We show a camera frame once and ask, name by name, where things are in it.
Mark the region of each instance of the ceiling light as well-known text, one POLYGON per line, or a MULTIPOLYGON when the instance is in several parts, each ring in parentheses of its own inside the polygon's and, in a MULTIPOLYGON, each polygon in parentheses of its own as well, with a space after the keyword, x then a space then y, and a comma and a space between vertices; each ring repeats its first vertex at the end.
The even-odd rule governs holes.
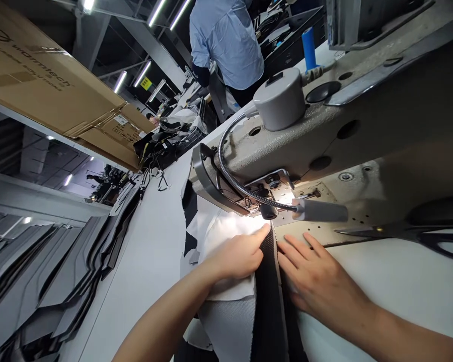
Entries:
POLYGON ((158 17, 158 15, 160 14, 161 8, 164 6, 165 2, 166 2, 166 0, 161 0, 160 4, 156 8, 155 13, 153 14, 153 17, 149 21, 149 24, 148 24, 149 27, 151 27, 155 23, 155 20, 158 17))
POLYGON ((153 94, 151 94, 151 97, 148 99, 148 103, 153 101, 153 99, 156 97, 156 95, 160 91, 161 87, 164 86, 165 83, 166 83, 166 81, 164 79, 160 81, 160 84, 158 84, 156 89, 153 91, 153 94))
POLYGON ((65 182, 64 182, 64 186, 67 186, 70 182, 70 180, 72 179, 72 174, 70 174, 69 176, 67 176, 67 178, 65 179, 65 182))
POLYGON ((186 7, 188 6, 188 4, 190 3, 191 0, 185 0, 185 2, 183 3, 183 6, 181 7, 181 10, 180 12, 176 15, 175 19, 173 20, 173 23, 171 24, 171 27, 170 27, 170 30, 173 30, 173 28, 176 26, 176 23, 178 22, 178 20, 180 19, 180 17, 183 15, 183 13, 185 12, 186 10, 186 7))
POLYGON ((95 0, 84 0, 83 6, 84 6, 84 11, 86 13, 91 13, 92 8, 94 7, 94 1, 95 0))
POLYGON ((118 93, 119 89, 121 88, 122 83, 124 82, 124 79, 126 78, 127 71, 123 70, 119 78, 117 79, 116 86, 114 87, 114 93, 118 93))
POLYGON ((147 69, 149 68, 149 66, 151 65, 151 61, 149 61, 146 66, 144 67, 144 69, 142 70, 141 74, 139 75, 139 77, 136 79, 136 83, 134 83, 134 87, 137 87, 139 85, 139 83, 141 83, 142 79, 144 78, 144 75, 146 74, 146 71, 147 69))

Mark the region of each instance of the black scissors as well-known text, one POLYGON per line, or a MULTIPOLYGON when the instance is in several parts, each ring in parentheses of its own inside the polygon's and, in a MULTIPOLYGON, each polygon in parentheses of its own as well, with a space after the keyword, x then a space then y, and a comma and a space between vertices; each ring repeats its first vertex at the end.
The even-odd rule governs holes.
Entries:
POLYGON ((441 199, 422 204, 413 209, 405 220, 386 225, 337 229, 345 235, 370 239, 399 238, 414 241, 453 259, 453 252, 443 249, 440 244, 453 243, 453 198, 441 199))

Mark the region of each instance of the industrial sewing machine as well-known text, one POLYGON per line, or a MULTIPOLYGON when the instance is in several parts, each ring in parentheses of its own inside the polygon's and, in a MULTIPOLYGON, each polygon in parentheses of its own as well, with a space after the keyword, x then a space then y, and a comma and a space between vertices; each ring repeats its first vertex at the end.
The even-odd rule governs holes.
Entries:
POLYGON ((200 144, 195 192, 226 211, 261 213, 289 233, 309 228, 332 242, 357 239, 336 227, 392 222, 453 196, 453 1, 436 1, 321 73, 302 88, 299 120, 283 120, 293 106, 280 102, 200 144), (273 130, 272 119, 285 127, 273 130))

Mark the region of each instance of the human hand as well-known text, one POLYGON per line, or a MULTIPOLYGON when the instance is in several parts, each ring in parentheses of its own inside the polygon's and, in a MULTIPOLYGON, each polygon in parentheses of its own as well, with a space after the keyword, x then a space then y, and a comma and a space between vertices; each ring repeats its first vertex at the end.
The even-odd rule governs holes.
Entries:
POLYGON ((263 259, 260 244, 269 231, 270 224, 265 224, 252 235, 237 235, 226 241, 202 264, 207 264, 218 281, 226 278, 245 278, 260 265, 263 259))
POLYGON ((378 307, 314 237, 304 234, 314 250, 293 236, 284 238, 278 263, 298 290, 294 304, 340 336, 361 338, 378 307))

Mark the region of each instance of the light blue shirt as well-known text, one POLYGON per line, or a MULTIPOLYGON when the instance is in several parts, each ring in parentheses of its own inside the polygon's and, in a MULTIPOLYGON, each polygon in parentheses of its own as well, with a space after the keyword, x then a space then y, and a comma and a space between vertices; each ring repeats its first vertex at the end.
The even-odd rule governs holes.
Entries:
POLYGON ((244 90, 263 75, 264 64, 252 20, 251 0, 196 0, 190 16, 191 56, 199 67, 216 61, 226 85, 244 90))

